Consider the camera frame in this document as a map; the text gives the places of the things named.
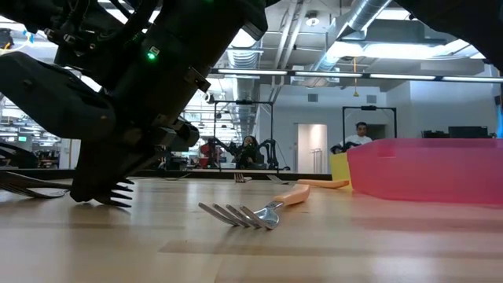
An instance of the wooden table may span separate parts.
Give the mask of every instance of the wooden table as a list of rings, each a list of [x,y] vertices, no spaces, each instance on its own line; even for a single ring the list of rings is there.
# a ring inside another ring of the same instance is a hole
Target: wooden table
[[[142,179],[127,210],[0,193],[0,282],[503,282],[498,208],[377,200],[330,189],[231,228],[197,203],[260,208],[288,186]]]

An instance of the person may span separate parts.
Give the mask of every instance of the person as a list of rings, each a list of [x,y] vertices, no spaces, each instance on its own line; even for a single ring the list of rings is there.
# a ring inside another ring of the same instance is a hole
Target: person
[[[255,169],[263,163],[262,154],[260,154],[259,143],[253,136],[247,136],[240,146],[240,153],[236,156],[236,169]]]
[[[367,137],[367,123],[358,122],[356,124],[356,134],[353,134],[346,138],[346,144],[350,144],[352,146],[364,145],[366,143],[371,142],[372,139]],[[344,146],[344,141],[341,141],[339,145],[341,147]]]

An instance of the pink container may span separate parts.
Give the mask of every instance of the pink container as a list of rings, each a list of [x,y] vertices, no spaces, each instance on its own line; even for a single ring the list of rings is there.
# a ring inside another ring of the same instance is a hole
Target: pink container
[[[503,140],[385,139],[348,150],[355,191],[388,200],[503,204]]]

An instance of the ceiling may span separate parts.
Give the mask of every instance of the ceiling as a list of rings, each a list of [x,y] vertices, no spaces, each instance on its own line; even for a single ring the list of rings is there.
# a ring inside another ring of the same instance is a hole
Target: ceiling
[[[259,42],[259,63],[257,68],[272,68],[274,65],[274,60],[277,54],[278,46],[280,45],[282,30],[281,27],[285,14],[288,12],[288,7],[293,0],[283,0],[277,3],[275,6],[271,6],[266,10],[266,16],[269,23],[269,31],[264,35],[263,39]],[[114,15],[114,17],[119,18],[122,21],[126,19],[120,14],[119,11],[113,9],[106,0],[99,0],[109,12]],[[308,5],[307,10],[316,13],[316,17],[319,19],[319,24],[315,26],[308,26],[306,24],[306,18],[304,16],[295,16],[292,26],[295,26],[296,21],[302,21],[300,25],[299,34],[296,37],[294,49],[287,62],[286,68],[309,68],[312,64],[316,63],[321,56],[330,46],[327,42],[327,32],[331,31],[331,23],[333,19],[340,17],[341,15],[347,13],[351,8],[351,0],[310,0],[306,2]],[[387,25],[395,25],[397,30],[406,24],[408,20],[408,13],[399,8],[394,2],[392,2],[387,9],[385,9],[377,19],[382,23],[387,23]],[[15,49],[20,49],[21,51],[30,54],[31,56],[45,62],[52,62],[55,56],[57,47],[46,40],[46,37],[39,32],[34,37],[34,43],[27,42],[26,35],[23,35],[22,31],[24,26],[6,18],[0,17],[0,28],[11,28],[13,30],[13,37],[15,39],[16,45]],[[429,75],[475,75],[483,71],[483,62],[481,60],[470,59],[470,57],[478,53],[472,46],[466,42],[454,39],[450,35],[438,33],[429,28],[424,28],[424,38],[428,39],[441,39],[445,41],[446,45],[439,49],[439,55],[442,55],[442,59],[436,58],[435,60],[414,60],[414,59],[390,59],[386,57],[356,57],[356,58],[342,58],[337,61],[336,68],[344,72],[376,72],[376,73],[402,73],[402,74],[429,74]],[[224,54],[221,60],[217,63],[217,66],[228,67],[229,57]],[[96,83],[92,82],[89,78],[83,78],[83,80],[91,85],[94,89],[99,88]],[[286,84],[290,84],[290,79],[286,79]],[[235,89],[233,84],[236,82],[235,79],[211,79],[211,89],[210,92],[215,94],[215,98],[219,100],[234,100],[236,97]],[[259,84],[270,84],[270,78],[260,78]],[[388,80],[358,80],[359,86],[378,86],[380,91],[387,91],[393,86],[396,86],[399,81],[388,81]],[[340,89],[344,89],[348,86],[354,86],[354,79],[341,79],[336,85]],[[290,86],[305,89],[304,86]],[[197,94],[191,100],[188,105],[188,109],[192,109],[195,112],[197,109],[201,111],[201,126],[200,130],[203,135],[206,133],[210,134],[214,123],[213,114],[205,113],[208,109],[213,109],[212,105],[208,105],[204,96]],[[243,115],[246,111],[242,112],[240,108],[236,105],[227,105],[222,111],[229,112],[226,118],[222,118],[222,121],[229,122],[226,128],[221,128],[218,130],[222,133],[222,138],[226,140],[237,139],[239,140],[244,134],[251,133],[253,125],[255,124],[253,117]],[[16,117],[6,118],[4,115],[3,119],[19,119]],[[240,123],[239,119],[246,119],[246,123]],[[217,124],[217,126],[223,125],[222,121]]]

